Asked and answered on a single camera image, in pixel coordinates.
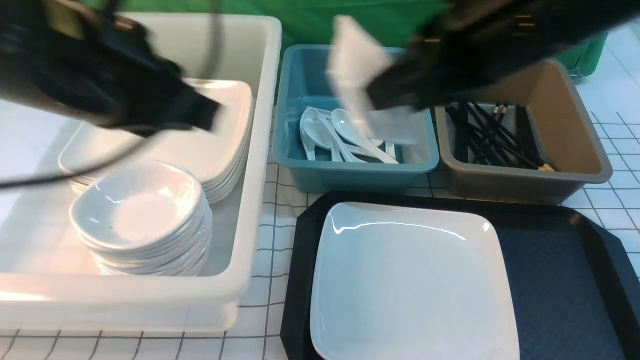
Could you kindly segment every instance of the white plastic tub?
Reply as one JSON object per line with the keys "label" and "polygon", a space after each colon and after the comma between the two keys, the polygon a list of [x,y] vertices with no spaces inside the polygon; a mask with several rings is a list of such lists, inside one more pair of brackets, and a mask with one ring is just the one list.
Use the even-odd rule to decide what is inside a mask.
{"label": "white plastic tub", "polygon": [[[155,34],[159,53],[197,76],[208,51],[207,14],[128,14]],[[205,276],[93,275],[70,225],[67,184],[0,193],[0,329],[225,331],[251,281],[269,151],[282,29],[277,19],[223,16],[216,79],[248,83],[256,98],[246,176],[212,207],[214,251]],[[57,170],[74,120],[0,102],[0,177]]]}

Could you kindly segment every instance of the tray rim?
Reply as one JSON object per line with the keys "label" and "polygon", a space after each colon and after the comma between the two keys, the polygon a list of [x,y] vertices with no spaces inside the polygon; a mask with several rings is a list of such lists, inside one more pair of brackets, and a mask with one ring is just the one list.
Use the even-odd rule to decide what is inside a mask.
{"label": "tray rim", "polygon": [[[640,282],[622,242],[590,221],[574,209],[562,206],[505,204],[499,202],[432,199],[423,197],[403,197],[393,195],[374,195],[366,193],[333,192],[323,195],[298,217],[291,257],[291,271],[285,298],[284,315],[280,337],[285,351],[291,360],[322,359],[313,346],[310,335],[310,303],[314,270],[316,266],[319,234],[327,212],[341,202],[363,202],[413,208],[451,210],[451,207],[464,207],[465,212],[483,216],[482,211],[504,213],[528,213],[530,215],[555,216],[566,218],[580,234],[597,236],[602,239],[600,250],[608,258],[606,270],[613,271],[616,281],[611,277],[606,281],[594,273],[605,308],[621,341],[621,348],[628,359],[640,358]],[[587,256],[593,269],[593,258]],[[611,305],[611,300],[618,302]]]}

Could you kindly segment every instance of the black serving tray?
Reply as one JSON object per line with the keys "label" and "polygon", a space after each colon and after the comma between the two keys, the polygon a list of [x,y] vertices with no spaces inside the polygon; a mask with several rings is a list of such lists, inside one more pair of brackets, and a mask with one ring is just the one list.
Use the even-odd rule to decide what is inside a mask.
{"label": "black serving tray", "polygon": [[280,335],[290,360],[321,359],[311,341],[311,290],[324,220],[341,202],[459,211],[489,220],[509,277],[521,360],[640,359],[640,282],[620,240],[575,210],[329,193],[298,217]]}

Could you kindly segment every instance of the black chopstick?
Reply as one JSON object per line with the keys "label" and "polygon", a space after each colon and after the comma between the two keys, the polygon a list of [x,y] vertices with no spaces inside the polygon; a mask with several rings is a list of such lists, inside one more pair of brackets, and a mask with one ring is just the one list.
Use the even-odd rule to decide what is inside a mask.
{"label": "black chopstick", "polygon": [[518,131],[517,135],[520,135],[519,139],[522,145],[531,149],[531,151],[534,151],[538,156],[540,156],[536,139],[533,136],[533,128],[531,127],[527,108],[523,106],[516,107],[516,129]]}
{"label": "black chopstick", "polygon": [[520,159],[520,160],[522,160],[522,161],[524,161],[524,162],[526,162],[526,163],[528,163],[528,164],[530,164],[531,166],[534,166],[534,167],[536,167],[536,168],[540,168],[540,167],[542,167],[542,165],[538,166],[538,165],[536,165],[533,161],[531,161],[531,160],[529,160],[529,159],[525,158],[524,156],[522,156],[521,154],[519,154],[517,151],[514,151],[514,150],[513,150],[510,146],[508,146],[507,144],[504,144],[504,143],[502,143],[502,142],[498,141],[498,140],[497,140],[497,139],[495,139],[495,138],[492,138],[492,137],[487,136],[486,131],[483,131],[482,129],[478,128],[477,126],[475,126],[475,125],[473,125],[473,124],[471,124],[471,123],[467,123],[467,124],[466,124],[466,126],[467,126],[469,129],[471,129],[471,130],[475,131],[477,134],[482,135],[482,136],[484,136],[485,138],[489,139],[489,141],[493,142],[493,144],[494,144],[494,145],[496,145],[496,150],[499,150],[499,149],[500,149],[500,150],[503,150],[503,151],[507,151],[507,152],[509,152],[510,154],[512,154],[514,157],[516,157],[516,158],[518,158],[518,159]]}
{"label": "black chopstick", "polygon": [[[482,137],[480,137],[480,135],[478,135],[475,132],[469,132],[469,139],[474,141],[474,148],[473,148],[473,152],[474,152],[474,156],[477,158],[478,154],[480,153],[480,146],[482,144],[482,141],[484,140]],[[506,154],[499,154],[497,152],[489,152],[486,157],[481,158],[479,160],[480,164],[484,165],[493,165],[493,166],[498,166],[498,167],[506,167],[507,163],[505,161],[505,159],[508,159]]]}
{"label": "black chopstick", "polygon": [[[478,112],[488,121],[488,122],[494,122],[494,119],[491,117],[491,115],[489,115],[484,109],[482,109],[482,107],[480,107],[478,104],[472,102],[472,104],[474,105],[474,107],[478,110]],[[502,124],[497,124],[498,128],[502,131],[498,132],[498,136],[500,138],[502,138],[503,141],[505,141],[506,143],[510,144],[511,147],[514,147],[513,150],[515,150],[516,152],[522,150],[524,152],[524,154],[531,158],[532,161],[527,161],[529,163],[533,163],[533,161],[537,162],[538,165],[536,165],[536,168],[542,167],[544,166],[545,162],[544,160],[542,160],[540,158],[539,154],[536,154],[535,152],[533,152],[532,150],[528,149],[527,147],[523,146],[519,141],[518,138],[515,137],[514,134],[512,134],[507,128],[505,128]]]}
{"label": "black chopstick", "polygon": [[[474,152],[474,156],[477,157],[479,152],[479,146],[482,143],[482,138],[478,134],[468,131],[468,127],[473,125],[470,124],[468,121],[463,122],[460,119],[461,111],[456,110],[453,106],[447,106],[445,108],[445,111],[447,112],[447,114],[449,114],[449,117],[451,118],[451,120],[453,120],[458,131],[460,131],[462,128],[465,128],[467,130],[467,134],[470,140],[469,141],[470,147],[471,147],[471,144],[474,144],[474,146],[471,147],[471,150]],[[498,157],[495,154],[491,153],[487,157],[488,161],[484,161],[485,164],[482,164],[482,165],[506,166],[506,163],[504,161],[505,157],[506,155]]]}
{"label": "black chopstick", "polygon": [[[506,103],[504,104],[504,108],[500,103],[495,105],[495,107],[493,108],[493,118],[494,119],[497,118],[498,124],[502,124],[502,121],[504,120],[508,109],[509,109],[509,104],[506,104]],[[491,124],[489,133],[493,136],[495,135],[496,131],[499,131],[497,126],[495,124]],[[480,148],[479,157],[482,158],[486,153],[486,151],[489,151],[490,149],[491,149],[491,143],[489,142],[489,140],[485,139],[483,146]]]}
{"label": "black chopstick", "polygon": [[[476,120],[476,123],[478,124],[477,127],[475,127],[477,130],[482,129],[481,134],[486,138],[489,139],[489,141],[493,142],[494,144],[498,143],[495,141],[494,136],[490,135],[489,132],[487,131],[487,128],[484,124],[484,122],[478,117],[478,115],[476,114],[476,112],[471,108],[471,106],[468,103],[465,103],[465,105],[468,110],[469,113],[471,114],[471,116],[473,116],[473,118]],[[509,159],[509,156],[507,154],[504,153],[504,149],[500,149],[498,147],[495,148],[495,154],[500,156],[500,158],[502,158],[504,160],[504,162],[506,163],[506,165],[508,167],[515,167],[516,164]]]}
{"label": "black chopstick", "polygon": [[[469,122],[469,115],[467,113],[467,109],[460,109],[458,114],[460,114],[460,120],[462,122]],[[462,155],[462,162],[464,163],[468,163],[469,162],[469,130],[466,127],[463,127],[462,130],[462,135],[460,136],[460,140],[462,140],[462,144],[461,146],[461,155]]]}
{"label": "black chopstick", "polygon": [[[460,112],[458,112],[456,114],[456,116],[458,116],[460,118],[460,121],[462,121],[462,122],[467,121],[465,119],[464,115],[460,114]],[[464,127],[464,126],[460,126],[459,124],[456,123],[456,154],[455,154],[455,158],[458,159],[459,161],[462,161],[463,163],[468,162],[468,157],[469,157],[469,149],[468,149],[467,140],[468,140],[467,128]]]}

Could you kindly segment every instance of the blue plastic bin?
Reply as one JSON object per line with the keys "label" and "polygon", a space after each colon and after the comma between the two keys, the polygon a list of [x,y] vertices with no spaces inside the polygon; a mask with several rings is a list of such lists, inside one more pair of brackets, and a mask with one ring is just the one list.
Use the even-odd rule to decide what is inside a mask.
{"label": "blue plastic bin", "polygon": [[[325,71],[330,46],[296,45],[288,48],[282,62],[280,91],[273,133],[273,155],[291,171],[301,192],[331,191],[402,193],[421,175],[440,162],[431,114],[425,111],[420,145],[399,146],[402,164],[333,163],[330,153],[317,150],[318,160],[308,161],[300,140],[300,117],[307,106],[324,110],[340,107]],[[389,49],[399,54],[401,49]]]}

